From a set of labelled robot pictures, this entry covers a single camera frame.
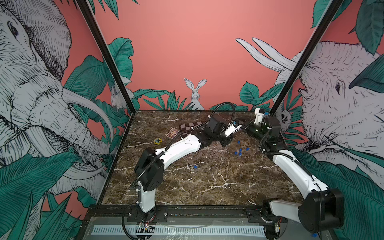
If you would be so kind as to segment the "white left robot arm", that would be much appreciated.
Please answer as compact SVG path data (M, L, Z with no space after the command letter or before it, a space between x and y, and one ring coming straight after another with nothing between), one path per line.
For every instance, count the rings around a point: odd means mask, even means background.
M130 186L130 189L135 188L138 192L141 211L146 214L154 209L156 189L163 182L167 167L210 146L212 142L220 142L223 147L228 145L233 139L233 134L241 127L239 120L225 124L219 117L211 116L203 124L177 134L165 148L145 149L135 167L137 178Z

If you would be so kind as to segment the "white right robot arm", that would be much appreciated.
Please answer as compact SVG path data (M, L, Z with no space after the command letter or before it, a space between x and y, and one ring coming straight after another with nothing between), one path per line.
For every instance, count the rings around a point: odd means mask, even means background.
M302 204L283 200L264 201L267 218L282 217L302 224L310 233L344 225L344 195L315 177L289 150L281 136L278 119L260 115L246 121L242 130L259 141L260 151L280 167L298 188Z

